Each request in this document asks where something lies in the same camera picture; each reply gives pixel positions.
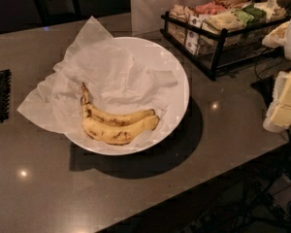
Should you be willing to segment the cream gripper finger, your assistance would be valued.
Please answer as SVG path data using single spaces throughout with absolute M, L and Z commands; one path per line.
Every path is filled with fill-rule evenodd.
M 290 22 L 286 21 L 280 26 L 272 30 L 268 35 L 262 40 L 262 44 L 269 48 L 284 47 L 286 43 L 285 33 Z
M 291 71 L 280 71 L 275 79 L 273 101 L 266 112 L 263 127 L 279 133 L 291 125 Z

